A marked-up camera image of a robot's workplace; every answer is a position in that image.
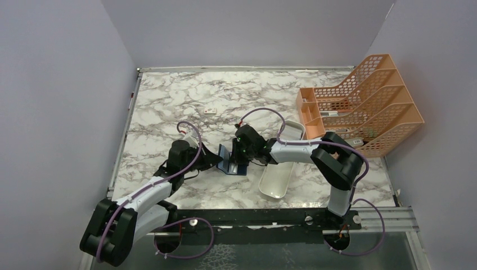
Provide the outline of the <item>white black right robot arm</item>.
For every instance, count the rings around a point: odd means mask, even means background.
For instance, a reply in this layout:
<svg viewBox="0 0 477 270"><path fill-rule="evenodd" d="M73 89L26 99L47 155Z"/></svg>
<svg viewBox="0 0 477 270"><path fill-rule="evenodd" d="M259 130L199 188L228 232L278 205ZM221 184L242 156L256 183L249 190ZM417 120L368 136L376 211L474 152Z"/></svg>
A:
<svg viewBox="0 0 477 270"><path fill-rule="evenodd" d="M257 160L263 165L282 163L314 164L331 185L325 223L338 229L347 222L356 183L368 168L366 158L334 132L312 140L264 139L248 124L236 124L231 160L246 165Z"/></svg>

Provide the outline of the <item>blue leather card holder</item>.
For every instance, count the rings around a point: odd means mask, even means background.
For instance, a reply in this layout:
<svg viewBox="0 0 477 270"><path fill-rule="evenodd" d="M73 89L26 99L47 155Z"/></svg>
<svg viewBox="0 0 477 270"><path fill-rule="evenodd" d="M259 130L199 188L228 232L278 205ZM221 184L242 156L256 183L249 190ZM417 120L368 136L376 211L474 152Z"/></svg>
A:
<svg viewBox="0 0 477 270"><path fill-rule="evenodd" d="M216 168L222 171L224 174L233 176L247 175L248 166L234 163L231 159L231 153L222 144L219 144L218 156L220 156L223 160L216 165Z"/></svg>

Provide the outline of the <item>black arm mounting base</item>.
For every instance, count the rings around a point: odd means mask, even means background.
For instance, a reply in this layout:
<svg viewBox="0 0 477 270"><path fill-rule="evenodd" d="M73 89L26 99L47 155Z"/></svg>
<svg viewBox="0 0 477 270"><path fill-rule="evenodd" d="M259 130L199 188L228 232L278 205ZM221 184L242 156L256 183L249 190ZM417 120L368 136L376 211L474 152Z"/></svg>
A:
<svg viewBox="0 0 477 270"><path fill-rule="evenodd" d="M156 252L168 258L178 256L180 246L214 244L320 244L336 249L350 244L349 232L360 230L359 214L348 211L338 217L326 208L290 209L178 209L160 202L171 212L166 224L153 231Z"/></svg>

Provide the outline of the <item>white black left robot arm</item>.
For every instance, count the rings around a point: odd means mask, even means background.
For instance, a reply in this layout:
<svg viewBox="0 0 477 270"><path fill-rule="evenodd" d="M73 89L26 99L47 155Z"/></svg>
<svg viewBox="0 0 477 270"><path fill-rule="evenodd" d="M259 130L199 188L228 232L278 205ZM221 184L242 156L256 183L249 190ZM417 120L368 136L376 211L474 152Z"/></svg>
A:
<svg viewBox="0 0 477 270"><path fill-rule="evenodd" d="M153 229L172 230L176 206L166 201L191 171L205 171L223 161L207 147L179 139L153 177L137 191L97 205L79 244L81 251L114 267L121 265L134 245Z"/></svg>

